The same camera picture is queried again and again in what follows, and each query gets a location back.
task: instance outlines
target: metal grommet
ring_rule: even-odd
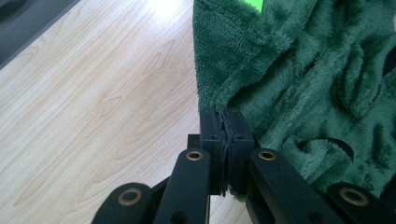
[[[276,154],[272,151],[264,150],[259,152],[259,157],[265,161],[274,161],[276,159]]]
[[[142,199],[142,191],[140,189],[127,189],[119,196],[119,204],[129,206],[136,204]]]
[[[369,200],[366,195],[356,189],[342,188],[340,189],[340,196],[348,203],[352,203],[357,206],[366,206],[369,204]]]
[[[202,154],[199,151],[192,151],[192,152],[187,153],[186,157],[190,161],[198,161],[204,157],[204,154]]]

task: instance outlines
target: green fabric tag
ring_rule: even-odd
[[[255,7],[257,10],[262,12],[262,5],[264,5],[264,0],[242,0],[251,6]]]

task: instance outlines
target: green fleece fabric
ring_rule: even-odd
[[[383,74],[395,12],[391,0],[265,0],[262,13],[195,0],[199,109],[240,109],[317,189],[345,181],[378,196],[396,173],[396,69]]]

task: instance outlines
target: wooden floor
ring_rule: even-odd
[[[81,0],[0,71],[0,223],[90,223],[199,132],[192,0]],[[211,223],[250,223],[212,197]]]

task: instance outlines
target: light wood laminate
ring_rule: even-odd
[[[81,0],[0,71],[0,223],[90,223],[199,132],[192,0]],[[211,223],[250,223],[213,197]]]

